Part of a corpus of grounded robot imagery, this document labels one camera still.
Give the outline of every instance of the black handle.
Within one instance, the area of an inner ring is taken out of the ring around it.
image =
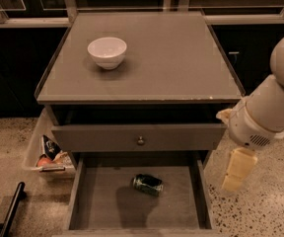
[[[11,225],[12,225],[12,221],[14,219],[18,204],[20,202],[21,199],[26,197],[26,193],[24,192],[24,187],[25,187],[25,183],[24,182],[20,182],[17,185],[16,191],[14,193],[11,205],[8,209],[5,221],[4,221],[4,225],[2,228],[2,231],[0,233],[0,237],[7,237],[8,233],[10,231]]]

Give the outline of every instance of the cabinet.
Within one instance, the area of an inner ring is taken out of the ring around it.
[[[128,45],[111,71],[87,53],[106,36]],[[196,12],[78,15],[36,90],[77,168],[65,236],[216,235],[202,160],[226,128],[216,113],[242,96],[219,47]],[[139,172],[162,197],[130,188]]]
[[[36,117],[40,77],[66,29],[0,29],[0,117]]]
[[[284,25],[214,26],[225,53],[249,95],[270,73],[270,55]]]

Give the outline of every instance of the drawer front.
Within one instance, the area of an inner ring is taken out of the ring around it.
[[[52,132],[64,151],[213,150],[223,124],[62,125]]]

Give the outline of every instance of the drawer knob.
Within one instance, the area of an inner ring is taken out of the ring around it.
[[[139,136],[137,144],[139,146],[143,146],[145,144],[145,140],[144,140],[144,138],[142,136]]]

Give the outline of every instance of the drawer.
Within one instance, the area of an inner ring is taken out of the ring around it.
[[[63,236],[225,236],[214,228],[195,152],[82,154]],[[137,174],[163,181],[158,197],[132,187]]]
[[[225,129],[220,123],[70,124],[52,132],[65,151],[183,151],[215,149]]]

